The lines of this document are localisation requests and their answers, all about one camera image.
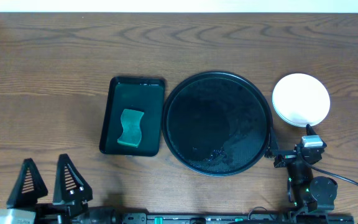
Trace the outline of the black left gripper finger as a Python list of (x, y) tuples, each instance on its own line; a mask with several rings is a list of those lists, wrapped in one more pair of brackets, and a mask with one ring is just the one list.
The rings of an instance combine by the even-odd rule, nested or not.
[(60, 154), (53, 192), (54, 205), (79, 205), (93, 199), (93, 190), (68, 154)]
[(48, 195), (40, 172), (31, 159), (24, 159), (14, 188), (6, 202), (7, 208), (31, 207)]

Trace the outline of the mint green plate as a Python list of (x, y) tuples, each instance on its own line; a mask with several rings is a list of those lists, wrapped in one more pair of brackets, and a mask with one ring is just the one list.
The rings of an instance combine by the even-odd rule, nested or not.
[(296, 127), (302, 127), (302, 126), (299, 126), (298, 124), (290, 121), (289, 119), (287, 119), (286, 117), (284, 117), (284, 115), (281, 114), (280, 110), (278, 109), (278, 107), (273, 103), (273, 108), (276, 112), (276, 114), (282, 119), (284, 120), (286, 123), (292, 125), (292, 126), (296, 126)]

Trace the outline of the pink plate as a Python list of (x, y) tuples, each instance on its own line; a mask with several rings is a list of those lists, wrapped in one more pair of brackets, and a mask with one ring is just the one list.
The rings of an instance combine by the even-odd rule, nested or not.
[(322, 122), (331, 106), (326, 87), (304, 73), (292, 73), (279, 80), (272, 92), (273, 103), (284, 117), (302, 127)]

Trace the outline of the green sponge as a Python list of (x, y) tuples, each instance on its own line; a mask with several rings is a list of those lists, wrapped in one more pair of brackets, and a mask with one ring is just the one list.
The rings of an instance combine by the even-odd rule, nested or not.
[(137, 110), (124, 109), (121, 114), (122, 134), (117, 139), (117, 143), (123, 146), (139, 147), (142, 140), (140, 122), (144, 112)]

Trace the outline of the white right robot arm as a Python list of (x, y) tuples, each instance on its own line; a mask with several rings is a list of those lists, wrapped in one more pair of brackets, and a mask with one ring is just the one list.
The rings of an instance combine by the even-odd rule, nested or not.
[(274, 130), (270, 130), (270, 145), (265, 157), (274, 159), (274, 167), (287, 170), (288, 201), (295, 205), (288, 211), (292, 223), (311, 223), (312, 220), (326, 223), (327, 213), (334, 210), (337, 182), (329, 177), (315, 177), (311, 168), (322, 159), (325, 148), (326, 143), (310, 125), (292, 150), (279, 149)]

